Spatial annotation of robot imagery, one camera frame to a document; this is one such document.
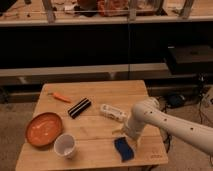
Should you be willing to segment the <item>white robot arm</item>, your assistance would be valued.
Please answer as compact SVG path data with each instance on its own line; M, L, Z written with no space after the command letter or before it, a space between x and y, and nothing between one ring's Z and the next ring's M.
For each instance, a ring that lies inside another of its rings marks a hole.
M124 122L124 133L137 141L146 124L161 128L202 152L213 156L213 128L165 114L156 98L149 97L135 103L131 115Z

